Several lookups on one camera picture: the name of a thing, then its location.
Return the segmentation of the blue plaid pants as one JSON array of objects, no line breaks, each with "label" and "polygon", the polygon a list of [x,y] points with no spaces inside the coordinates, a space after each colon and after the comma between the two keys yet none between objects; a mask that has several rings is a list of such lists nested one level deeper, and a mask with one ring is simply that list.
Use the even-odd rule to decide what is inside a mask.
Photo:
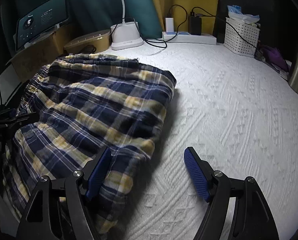
[{"label": "blue plaid pants", "polygon": [[42,66],[17,110],[39,120],[5,146],[2,197],[13,216],[21,218],[41,176],[67,177],[106,146],[112,159],[93,209],[106,235],[154,153],[176,83],[167,70],[115,55],[69,55]]}]

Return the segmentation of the cardboard box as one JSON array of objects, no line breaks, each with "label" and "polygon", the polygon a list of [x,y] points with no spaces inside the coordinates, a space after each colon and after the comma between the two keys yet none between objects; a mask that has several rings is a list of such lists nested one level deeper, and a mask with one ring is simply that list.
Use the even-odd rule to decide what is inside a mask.
[{"label": "cardboard box", "polygon": [[17,52],[10,62],[19,80],[25,82],[31,79],[42,66],[63,54],[65,44],[71,40],[71,30],[71,25],[62,26]]}]

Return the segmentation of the tan oval basket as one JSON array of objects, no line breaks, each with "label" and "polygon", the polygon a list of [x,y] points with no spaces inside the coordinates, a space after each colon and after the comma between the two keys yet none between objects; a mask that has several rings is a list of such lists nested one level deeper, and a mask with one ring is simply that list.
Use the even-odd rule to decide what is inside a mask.
[{"label": "tan oval basket", "polygon": [[110,30],[101,30],[71,40],[64,46],[69,54],[100,53],[110,46]]}]

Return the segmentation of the teal curtain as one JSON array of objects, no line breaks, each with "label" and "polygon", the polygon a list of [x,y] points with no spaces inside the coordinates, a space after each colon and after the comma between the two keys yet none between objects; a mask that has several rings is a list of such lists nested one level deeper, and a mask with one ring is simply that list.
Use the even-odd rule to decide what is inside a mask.
[{"label": "teal curtain", "polygon": [[[47,0],[11,0],[19,16]],[[153,0],[68,0],[70,16],[84,33],[109,29],[122,19],[135,19],[145,38],[160,38],[161,25]]]}]

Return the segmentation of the white desk lamp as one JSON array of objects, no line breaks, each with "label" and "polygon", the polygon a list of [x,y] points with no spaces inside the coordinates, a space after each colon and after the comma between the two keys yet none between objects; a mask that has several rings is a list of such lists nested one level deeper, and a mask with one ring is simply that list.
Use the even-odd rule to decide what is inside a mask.
[{"label": "white desk lamp", "polygon": [[113,25],[110,29],[112,50],[123,50],[128,48],[135,48],[143,45],[143,39],[140,36],[138,25],[135,20],[131,22],[125,21],[125,2],[121,0],[122,4],[122,23]]}]

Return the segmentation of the purple cloth item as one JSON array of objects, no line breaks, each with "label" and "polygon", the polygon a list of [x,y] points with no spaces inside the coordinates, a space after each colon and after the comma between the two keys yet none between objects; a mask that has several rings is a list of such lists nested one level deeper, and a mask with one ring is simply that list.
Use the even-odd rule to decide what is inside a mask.
[{"label": "purple cloth item", "polygon": [[272,48],[269,46],[261,47],[263,56],[268,63],[274,64],[285,72],[289,72],[289,66],[286,61],[281,56],[277,48]]}]

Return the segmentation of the white slotted storage basket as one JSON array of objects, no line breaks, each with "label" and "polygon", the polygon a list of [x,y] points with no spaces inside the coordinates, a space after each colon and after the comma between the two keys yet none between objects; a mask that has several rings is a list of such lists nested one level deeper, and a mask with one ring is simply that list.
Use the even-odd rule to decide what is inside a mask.
[{"label": "white slotted storage basket", "polygon": [[237,55],[254,57],[259,39],[259,15],[244,14],[241,7],[228,5],[224,46]]}]

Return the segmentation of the white power strip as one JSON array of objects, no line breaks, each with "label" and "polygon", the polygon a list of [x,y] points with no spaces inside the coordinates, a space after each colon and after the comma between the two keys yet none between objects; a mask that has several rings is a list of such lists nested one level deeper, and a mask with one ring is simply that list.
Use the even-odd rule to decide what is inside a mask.
[{"label": "white power strip", "polygon": [[163,31],[162,39],[166,42],[173,43],[196,43],[209,45],[216,45],[217,43],[216,37],[210,34],[192,35],[185,31],[178,32],[177,35],[175,32],[168,33]]}]

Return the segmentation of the black power adapter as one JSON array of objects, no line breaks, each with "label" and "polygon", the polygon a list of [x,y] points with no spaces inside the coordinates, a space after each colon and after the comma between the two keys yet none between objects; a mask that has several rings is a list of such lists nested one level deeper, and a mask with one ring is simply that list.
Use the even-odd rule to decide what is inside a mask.
[{"label": "black power adapter", "polygon": [[188,32],[191,35],[202,34],[202,19],[199,16],[190,15],[188,18]]}]

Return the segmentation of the white charger plug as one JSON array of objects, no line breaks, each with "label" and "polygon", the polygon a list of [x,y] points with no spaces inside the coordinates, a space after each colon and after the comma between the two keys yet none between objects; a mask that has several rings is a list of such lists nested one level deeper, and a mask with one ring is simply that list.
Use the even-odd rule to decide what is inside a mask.
[{"label": "white charger plug", "polygon": [[174,20],[172,17],[165,18],[165,32],[174,33]]}]

